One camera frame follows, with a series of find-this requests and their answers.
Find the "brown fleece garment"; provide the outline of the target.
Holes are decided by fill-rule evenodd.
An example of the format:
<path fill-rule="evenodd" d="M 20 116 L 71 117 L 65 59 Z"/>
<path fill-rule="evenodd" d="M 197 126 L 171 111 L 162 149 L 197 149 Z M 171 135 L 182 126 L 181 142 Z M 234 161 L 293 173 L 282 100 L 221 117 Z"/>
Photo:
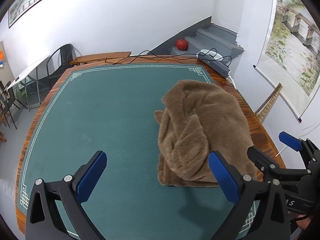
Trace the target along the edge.
<path fill-rule="evenodd" d="M 238 100 L 221 87 L 180 80 L 155 111 L 160 151 L 157 178 L 163 186 L 217 187 L 209 154 L 219 151 L 242 175 L 256 177 L 247 150 L 253 146 Z"/>

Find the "green table mat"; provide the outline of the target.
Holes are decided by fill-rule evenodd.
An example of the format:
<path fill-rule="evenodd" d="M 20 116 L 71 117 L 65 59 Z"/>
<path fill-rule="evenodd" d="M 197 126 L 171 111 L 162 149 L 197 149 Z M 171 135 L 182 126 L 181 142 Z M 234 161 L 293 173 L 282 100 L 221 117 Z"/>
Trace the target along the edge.
<path fill-rule="evenodd" d="M 180 80 L 212 81 L 194 64 L 131 64 L 76 70 L 49 101 L 24 155 L 17 208 L 34 182 L 61 180 L 98 150 L 107 167 L 82 204 L 105 239 L 210 239 L 233 205 L 220 188 L 163 186 L 154 113 Z"/>

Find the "landscape scroll painting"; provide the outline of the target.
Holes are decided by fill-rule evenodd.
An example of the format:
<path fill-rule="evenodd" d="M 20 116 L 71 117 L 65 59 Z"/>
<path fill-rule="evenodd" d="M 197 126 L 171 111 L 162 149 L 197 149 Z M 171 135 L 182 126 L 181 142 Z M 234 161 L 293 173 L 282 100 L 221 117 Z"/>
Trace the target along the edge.
<path fill-rule="evenodd" d="M 256 69 L 300 120 L 319 89 L 319 28 L 301 0 L 273 0 Z"/>

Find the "black power strip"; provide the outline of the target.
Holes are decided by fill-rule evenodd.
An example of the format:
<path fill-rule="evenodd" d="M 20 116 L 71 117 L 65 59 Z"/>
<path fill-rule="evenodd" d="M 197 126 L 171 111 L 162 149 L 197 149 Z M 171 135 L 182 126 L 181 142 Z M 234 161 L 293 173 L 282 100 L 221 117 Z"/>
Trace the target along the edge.
<path fill-rule="evenodd" d="M 229 77 L 230 69 L 217 59 L 214 59 L 212 56 L 199 52 L 197 58 L 206 65 L 208 65 L 210 68 L 215 70 L 219 75 L 221 75 L 225 79 Z"/>

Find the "glass top side table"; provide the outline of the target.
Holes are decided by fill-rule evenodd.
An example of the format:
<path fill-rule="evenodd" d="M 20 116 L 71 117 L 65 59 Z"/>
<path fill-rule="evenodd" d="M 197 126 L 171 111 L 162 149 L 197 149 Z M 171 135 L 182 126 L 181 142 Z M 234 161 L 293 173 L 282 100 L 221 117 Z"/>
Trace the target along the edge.
<path fill-rule="evenodd" d="M 29 111 L 41 106 L 40 93 L 49 88 L 47 81 L 44 81 L 46 76 L 44 75 L 44 72 L 40 70 L 46 66 L 48 61 L 49 56 L 38 65 L 32 65 L 25 68 L 25 70 L 23 70 L 7 88 L 7 90 L 9 90 L 16 86 L 18 89 L 20 89 L 20 87 L 24 89 L 27 109 Z M 34 94 L 36 95 L 38 102 L 31 104 L 28 96 Z"/>

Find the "white object on stairs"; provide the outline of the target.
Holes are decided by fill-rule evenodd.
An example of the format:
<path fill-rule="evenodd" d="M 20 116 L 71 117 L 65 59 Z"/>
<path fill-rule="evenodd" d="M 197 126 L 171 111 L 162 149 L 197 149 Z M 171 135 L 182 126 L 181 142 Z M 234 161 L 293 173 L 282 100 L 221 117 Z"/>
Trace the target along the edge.
<path fill-rule="evenodd" d="M 214 60 L 218 60 L 218 61 L 221 61 L 223 59 L 223 56 L 220 55 L 217 51 L 215 51 L 213 49 L 212 50 L 202 49 L 196 54 L 196 56 L 197 57 L 199 57 L 199 56 L 210 56 Z"/>

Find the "wooden bench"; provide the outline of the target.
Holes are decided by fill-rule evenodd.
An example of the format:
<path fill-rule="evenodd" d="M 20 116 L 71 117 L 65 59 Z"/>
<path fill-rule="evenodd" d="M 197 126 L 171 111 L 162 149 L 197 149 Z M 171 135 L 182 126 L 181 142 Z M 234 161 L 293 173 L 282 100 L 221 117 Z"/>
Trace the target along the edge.
<path fill-rule="evenodd" d="M 85 56 L 76 57 L 74 60 L 70 62 L 71 65 L 81 65 L 91 62 L 102 61 L 105 59 L 116 59 L 116 58 L 124 58 L 130 56 L 130 51 L 118 51 L 118 52 L 110 52 L 110 53 L 99 53 L 99 54 L 91 54 Z"/>

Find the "black metal chair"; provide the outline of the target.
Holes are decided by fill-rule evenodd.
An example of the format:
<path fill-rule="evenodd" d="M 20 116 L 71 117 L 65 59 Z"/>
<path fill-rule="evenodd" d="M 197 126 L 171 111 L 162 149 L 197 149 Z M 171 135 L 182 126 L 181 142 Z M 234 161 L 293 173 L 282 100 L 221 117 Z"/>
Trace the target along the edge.
<path fill-rule="evenodd" d="M 54 51 L 52 53 L 52 55 L 50 55 L 50 57 L 46 63 L 47 77 L 48 77 L 48 82 L 49 82 L 50 88 L 53 87 L 55 82 L 61 77 L 61 75 L 68 68 L 72 67 L 71 62 L 73 61 L 73 50 L 74 50 L 73 45 L 68 43 L 68 44 L 64 44 L 63 46 L 58 48 L 56 51 Z M 49 61 L 57 53 L 59 54 L 59 57 L 60 57 L 58 60 L 60 65 L 58 66 L 58 68 L 56 70 L 54 70 L 52 73 L 50 73 L 49 72 Z"/>

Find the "red ball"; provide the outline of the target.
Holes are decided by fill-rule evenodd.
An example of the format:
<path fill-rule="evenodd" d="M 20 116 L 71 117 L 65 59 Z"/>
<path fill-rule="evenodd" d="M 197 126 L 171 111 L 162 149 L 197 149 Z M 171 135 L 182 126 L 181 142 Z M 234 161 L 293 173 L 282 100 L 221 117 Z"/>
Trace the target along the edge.
<path fill-rule="evenodd" d="M 188 42 L 185 39 L 178 39 L 175 46 L 178 50 L 186 51 L 188 49 Z"/>

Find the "wooden stick by wall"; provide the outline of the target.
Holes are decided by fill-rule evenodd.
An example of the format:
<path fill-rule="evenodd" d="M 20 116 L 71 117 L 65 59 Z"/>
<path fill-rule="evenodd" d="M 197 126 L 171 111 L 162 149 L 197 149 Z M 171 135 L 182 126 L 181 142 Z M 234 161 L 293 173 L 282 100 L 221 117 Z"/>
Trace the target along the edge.
<path fill-rule="evenodd" d="M 277 98 L 280 96 L 282 87 L 283 87 L 283 85 L 281 83 L 278 83 L 277 87 L 270 94 L 270 96 L 255 111 L 254 114 L 257 117 L 257 119 L 260 121 L 260 123 L 263 123 L 263 121 L 265 120 L 269 111 L 271 110 L 272 106 L 275 104 Z"/>

